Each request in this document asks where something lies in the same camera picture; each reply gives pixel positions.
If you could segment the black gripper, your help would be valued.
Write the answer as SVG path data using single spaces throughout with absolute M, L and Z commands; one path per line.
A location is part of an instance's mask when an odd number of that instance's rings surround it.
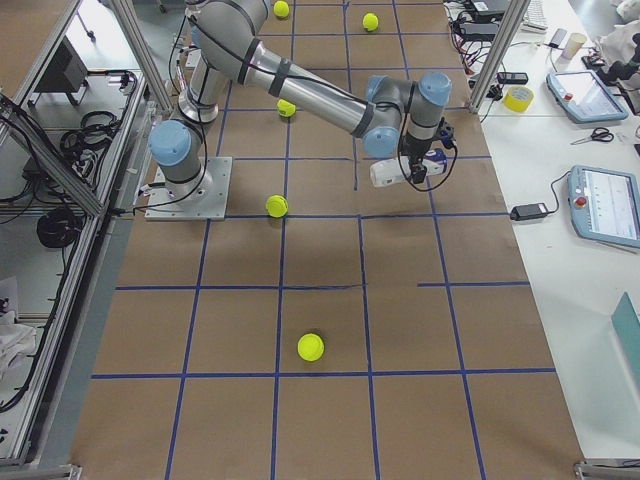
M 402 173 L 410 173 L 412 184 L 422 184 L 428 173 L 435 172 L 435 164 L 425 159 L 431 149 L 433 139 L 419 139 L 412 134 L 405 134 L 400 140 L 399 166 Z

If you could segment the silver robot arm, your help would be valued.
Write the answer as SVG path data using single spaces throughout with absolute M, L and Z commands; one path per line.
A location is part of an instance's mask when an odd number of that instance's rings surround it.
M 411 81 L 374 75 L 365 96 L 356 97 L 269 50 L 258 36 L 268 15 L 265 1 L 186 2 L 200 60 L 172 116 L 149 137 L 173 202 L 198 197 L 211 181 L 199 151 L 229 81 L 259 87 L 361 139 L 376 160 L 370 167 L 376 187 L 406 182 L 428 192 L 427 177 L 448 180 L 457 160 L 446 154 L 457 148 L 444 118 L 452 89 L 448 76 L 430 72 Z

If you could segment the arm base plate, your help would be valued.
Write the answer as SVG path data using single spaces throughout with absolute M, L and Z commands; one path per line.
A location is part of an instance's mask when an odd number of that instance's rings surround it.
M 206 172 L 185 184 L 165 179 L 158 166 L 154 181 L 163 186 L 150 191 L 150 206 L 144 216 L 149 221 L 222 221 L 226 216 L 233 159 L 231 157 L 200 156 Z

